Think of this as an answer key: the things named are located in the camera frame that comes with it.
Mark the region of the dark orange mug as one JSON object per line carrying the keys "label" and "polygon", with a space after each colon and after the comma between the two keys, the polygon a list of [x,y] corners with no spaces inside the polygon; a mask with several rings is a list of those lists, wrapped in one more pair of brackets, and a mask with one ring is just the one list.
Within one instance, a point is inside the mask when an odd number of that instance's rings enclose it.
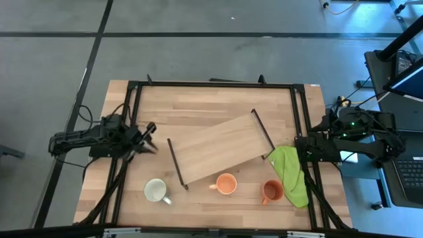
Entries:
{"label": "dark orange mug", "polygon": [[284,188],[280,181],[268,180],[260,189],[262,195],[262,205],[272,201],[278,201],[284,195]]}

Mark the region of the dark grey desk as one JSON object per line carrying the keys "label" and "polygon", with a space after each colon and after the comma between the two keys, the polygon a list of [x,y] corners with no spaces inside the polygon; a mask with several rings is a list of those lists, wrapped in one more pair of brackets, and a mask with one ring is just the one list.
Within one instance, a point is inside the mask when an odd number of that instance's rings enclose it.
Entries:
{"label": "dark grey desk", "polygon": [[[401,158],[411,159],[414,156],[423,156],[423,102],[393,93],[382,97],[380,94],[384,91],[383,86],[389,82],[392,73],[392,63],[379,60],[376,52],[366,52],[364,57],[374,91],[380,100],[378,102],[380,111],[395,115],[396,127],[406,140],[406,152],[401,155]],[[410,201],[404,195],[395,164],[393,162],[384,163],[382,167],[393,205],[423,209],[423,203]]]}

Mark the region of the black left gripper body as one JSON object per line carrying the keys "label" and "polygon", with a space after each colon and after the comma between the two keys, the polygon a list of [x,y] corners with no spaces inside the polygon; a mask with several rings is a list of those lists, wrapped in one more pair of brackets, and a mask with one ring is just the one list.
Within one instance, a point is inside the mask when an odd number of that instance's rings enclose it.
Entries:
{"label": "black left gripper body", "polygon": [[134,146],[144,142],[145,139],[142,138],[142,131],[139,130],[138,126],[130,126],[125,132],[125,153],[124,155],[129,155],[134,151]]}

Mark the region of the wooden shelf black metal legs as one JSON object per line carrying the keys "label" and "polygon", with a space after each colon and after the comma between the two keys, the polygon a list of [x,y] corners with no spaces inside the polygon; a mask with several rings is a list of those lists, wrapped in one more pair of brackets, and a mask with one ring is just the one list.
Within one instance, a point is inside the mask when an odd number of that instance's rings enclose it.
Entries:
{"label": "wooden shelf black metal legs", "polygon": [[169,138],[181,186],[269,154],[275,146],[256,109],[197,132]]}

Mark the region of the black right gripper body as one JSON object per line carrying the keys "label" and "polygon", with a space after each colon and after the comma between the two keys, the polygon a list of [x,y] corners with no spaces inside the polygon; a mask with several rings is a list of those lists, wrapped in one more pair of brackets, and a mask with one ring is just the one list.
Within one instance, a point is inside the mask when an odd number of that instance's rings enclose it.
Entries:
{"label": "black right gripper body", "polygon": [[327,123],[327,130],[329,134],[345,134],[346,129],[343,121],[339,119],[337,114],[332,109],[326,109],[325,120]]}

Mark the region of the green mug white interior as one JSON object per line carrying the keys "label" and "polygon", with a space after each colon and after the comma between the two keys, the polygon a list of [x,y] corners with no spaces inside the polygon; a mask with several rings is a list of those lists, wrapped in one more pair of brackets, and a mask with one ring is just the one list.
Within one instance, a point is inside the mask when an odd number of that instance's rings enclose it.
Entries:
{"label": "green mug white interior", "polygon": [[166,202],[172,205],[172,200],[167,196],[167,186],[161,179],[153,178],[146,182],[144,188],[144,195],[150,202]]}

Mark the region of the computer monitor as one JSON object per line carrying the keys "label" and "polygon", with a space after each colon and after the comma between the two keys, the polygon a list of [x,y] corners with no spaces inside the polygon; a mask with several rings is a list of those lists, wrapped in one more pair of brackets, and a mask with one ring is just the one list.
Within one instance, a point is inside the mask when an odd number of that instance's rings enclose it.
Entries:
{"label": "computer monitor", "polygon": [[423,102],[423,65],[408,68],[383,88],[390,93]]}

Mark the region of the black pole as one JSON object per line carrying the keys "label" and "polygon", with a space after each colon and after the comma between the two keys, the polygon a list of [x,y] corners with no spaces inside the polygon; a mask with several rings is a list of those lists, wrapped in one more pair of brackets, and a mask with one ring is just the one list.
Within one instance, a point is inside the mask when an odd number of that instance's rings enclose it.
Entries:
{"label": "black pole", "polygon": [[400,36],[393,40],[384,50],[377,54],[381,61],[388,60],[391,56],[397,53],[406,43],[412,40],[421,30],[423,30],[423,23],[409,26]]}

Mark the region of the grey floor object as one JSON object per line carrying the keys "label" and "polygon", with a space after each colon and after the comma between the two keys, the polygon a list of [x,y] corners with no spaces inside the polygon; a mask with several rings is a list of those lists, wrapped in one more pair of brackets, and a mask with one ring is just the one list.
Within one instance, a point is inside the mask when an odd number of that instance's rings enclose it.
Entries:
{"label": "grey floor object", "polygon": [[2,156],[8,156],[8,155],[22,159],[25,156],[25,153],[19,150],[4,146],[4,145],[0,145],[0,158]]}

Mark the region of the green cloth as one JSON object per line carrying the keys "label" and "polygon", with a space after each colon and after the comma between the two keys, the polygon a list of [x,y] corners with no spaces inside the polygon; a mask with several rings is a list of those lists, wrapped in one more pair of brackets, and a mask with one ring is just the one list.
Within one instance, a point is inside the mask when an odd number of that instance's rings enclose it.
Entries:
{"label": "green cloth", "polygon": [[304,172],[301,170],[295,147],[277,146],[268,156],[284,188],[287,199],[296,208],[305,208],[309,204]]}

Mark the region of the light orange mug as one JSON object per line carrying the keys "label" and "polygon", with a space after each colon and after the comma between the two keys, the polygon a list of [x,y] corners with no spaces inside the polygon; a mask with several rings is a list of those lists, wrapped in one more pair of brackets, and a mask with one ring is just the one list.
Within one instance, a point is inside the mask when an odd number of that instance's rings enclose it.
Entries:
{"label": "light orange mug", "polygon": [[209,185],[209,189],[217,190],[222,195],[232,194],[237,189],[237,180],[230,173],[218,176],[215,184]]}

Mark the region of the grey metal stand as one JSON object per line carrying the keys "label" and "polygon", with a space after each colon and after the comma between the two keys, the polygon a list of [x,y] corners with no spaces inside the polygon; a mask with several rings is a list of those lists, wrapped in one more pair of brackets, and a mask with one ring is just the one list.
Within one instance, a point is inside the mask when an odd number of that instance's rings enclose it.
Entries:
{"label": "grey metal stand", "polygon": [[[391,0],[391,4],[403,30],[423,17],[423,0]],[[423,29],[408,44],[415,54],[423,54]]]}

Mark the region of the black laptop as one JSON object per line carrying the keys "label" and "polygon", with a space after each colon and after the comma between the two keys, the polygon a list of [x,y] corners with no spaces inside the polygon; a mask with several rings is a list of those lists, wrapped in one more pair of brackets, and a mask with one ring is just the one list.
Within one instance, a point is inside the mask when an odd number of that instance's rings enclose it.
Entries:
{"label": "black laptop", "polygon": [[406,150],[395,160],[395,170],[404,197],[423,205],[423,132],[401,131]]}

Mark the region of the black aluminium table frame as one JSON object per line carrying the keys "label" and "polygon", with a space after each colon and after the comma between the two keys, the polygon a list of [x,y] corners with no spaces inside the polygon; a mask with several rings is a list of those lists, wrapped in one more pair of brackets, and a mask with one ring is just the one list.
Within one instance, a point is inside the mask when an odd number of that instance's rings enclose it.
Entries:
{"label": "black aluminium table frame", "polygon": [[[94,159],[87,167],[75,220],[85,222],[102,202],[98,223],[117,227],[174,227],[309,231],[350,229],[351,221],[340,171],[330,162],[302,161],[309,204],[296,208],[285,196],[262,205],[261,187],[280,181],[267,160],[257,157],[188,185],[178,179],[167,140],[238,118],[256,109],[275,146],[294,146],[325,113],[322,91],[315,85],[242,82],[112,80],[102,115],[121,114],[126,124],[145,131],[150,122],[156,154]],[[229,195],[209,189],[219,175],[232,174],[237,189]],[[173,204],[150,202],[143,188],[161,179]],[[105,198],[111,189],[112,197]]]}

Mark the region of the black crossbar with silver brackets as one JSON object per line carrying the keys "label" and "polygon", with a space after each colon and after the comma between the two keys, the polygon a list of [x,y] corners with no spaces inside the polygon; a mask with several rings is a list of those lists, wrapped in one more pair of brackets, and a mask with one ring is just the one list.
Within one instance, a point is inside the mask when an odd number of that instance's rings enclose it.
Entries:
{"label": "black crossbar with silver brackets", "polygon": [[0,238],[87,238],[131,233],[187,233],[194,235],[268,235],[285,238],[409,238],[396,235],[365,233],[354,229],[316,228],[309,231],[265,229],[219,229],[174,227],[117,227],[111,223],[69,225],[0,231]]}

